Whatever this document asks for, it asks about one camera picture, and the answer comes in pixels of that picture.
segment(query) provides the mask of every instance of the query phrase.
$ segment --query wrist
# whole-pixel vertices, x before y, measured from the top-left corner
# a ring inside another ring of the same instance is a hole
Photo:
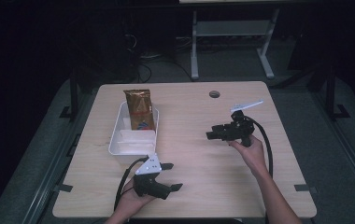
[[[122,217],[118,213],[113,213],[111,217],[105,222],[105,224],[124,224],[128,221],[129,218]]]
[[[256,177],[256,179],[258,179],[258,180],[271,177],[270,173],[268,173],[268,170],[266,167],[255,169],[255,170],[252,170],[251,172],[254,175],[254,177]]]

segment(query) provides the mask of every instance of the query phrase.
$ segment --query metal frame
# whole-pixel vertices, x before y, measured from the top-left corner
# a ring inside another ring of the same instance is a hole
[[[35,192],[34,198],[22,223],[37,223],[41,218],[43,210],[47,209],[47,201],[50,200],[55,185],[59,184],[57,183],[57,177],[63,174],[66,165],[71,160],[71,157],[66,155],[69,154],[71,146],[77,142],[78,134],[82,132],[85,120],[92,108],[92,104],[90,104],[90,95],[82,94],[82,97],[80,98],[76,119],[70,122],[63,134],[61,134],[57,153],[53,156],[50,166]]]
[[[271,20],[266,21],[198,21],[197,12],[193,12],[192,18],[192,79],[198,79],[197,62],[197,36],[218,35],[264,35],[263,46],[257,49],[267,78],[274,78],[273,70],[266,57],[266,52],[277,23],[279,8],[274,10]]]
[[[328,126],[333,130],[333,133],[336,139],[339,141],[341,147],[344,149],[344,152],[347,156],[348,163],[351,166],[352,172],[355,174],[355,148],[351,145],[351,143],[347,140],[344,132],[341,130],[338,125],[337,120],[330,119],[330,113],[323,108],[323,104],[325,103],[320,96],[319,93],[313,93],[312,97],[314,102],[318,102],[316,105],[319,108],[324,120],[328,124]]]

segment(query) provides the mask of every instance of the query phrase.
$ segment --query black controller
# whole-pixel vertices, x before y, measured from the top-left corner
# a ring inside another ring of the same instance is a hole
[[[253,121],[245,116],[242,110],[235,111],[231,118],[233,122],[212,126],[212,132],[206,133],[208,140],[221,139],[222,141],[234,141],[241,139],[241,145],[250,147],[249,136],[254,132]]]

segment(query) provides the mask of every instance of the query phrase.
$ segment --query white plastic container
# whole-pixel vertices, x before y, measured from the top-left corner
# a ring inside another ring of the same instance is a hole
[[[111,135],[108,151],[121,164],[131,164],[137,159],[151,156],[155,153],[157,143],[157,130],[159,121],[159,111],[152,108],[155,133],[153,130],[131,130],[131,120],[128,105],[123,102],[120,106],[116,125]]]

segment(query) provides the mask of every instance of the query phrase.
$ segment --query wooden table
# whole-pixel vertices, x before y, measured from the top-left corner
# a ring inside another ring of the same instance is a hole
[[[262,195],[240,155],[221,140],[207,140],[211,126],[230,123],[234,104],[263,103],[244,113],[264,127],[274,153],[274,179],[299,217],[313,217],[317,209],[308,191],[294,185],[305,180],[271,95],[262,82],[207,82],[104,85],[68,169],[65,185],[53,208],[56,217],[109,217],[126,166],[109,154],[108,146],[123,90],[150,89],[160,112],[156,152],[161,162],[175,164],[162,171],[159,183],[183,183],[166,200],[157,199],[135,217],[263,217]],[[218,91],[220,98],[209,97]],[[255,136],[262,139],[259,130]]]

